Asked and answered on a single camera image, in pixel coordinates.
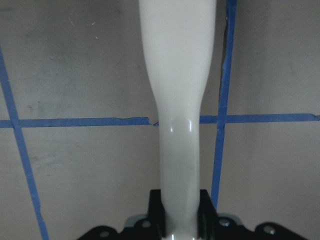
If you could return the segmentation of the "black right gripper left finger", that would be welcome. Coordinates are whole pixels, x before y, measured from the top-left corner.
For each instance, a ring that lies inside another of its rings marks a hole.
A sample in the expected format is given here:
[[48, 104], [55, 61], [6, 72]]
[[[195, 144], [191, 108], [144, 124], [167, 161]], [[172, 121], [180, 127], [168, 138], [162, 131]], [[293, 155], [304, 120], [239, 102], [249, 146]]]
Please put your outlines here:
[[160, 189], [152, 189], [149, 193], [147, 218], [157, 238], [167, 237], [166, 211], [162, 203]]

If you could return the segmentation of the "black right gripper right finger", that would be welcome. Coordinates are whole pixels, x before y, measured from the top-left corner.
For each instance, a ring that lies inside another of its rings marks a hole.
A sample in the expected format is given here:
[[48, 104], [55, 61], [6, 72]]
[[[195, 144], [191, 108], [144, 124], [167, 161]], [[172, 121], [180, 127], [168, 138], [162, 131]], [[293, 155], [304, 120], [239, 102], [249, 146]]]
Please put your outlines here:
[[199, 238], [215, 238], [218, 215], [207, 190], [200, 190], [197, 211], [197, 230]]

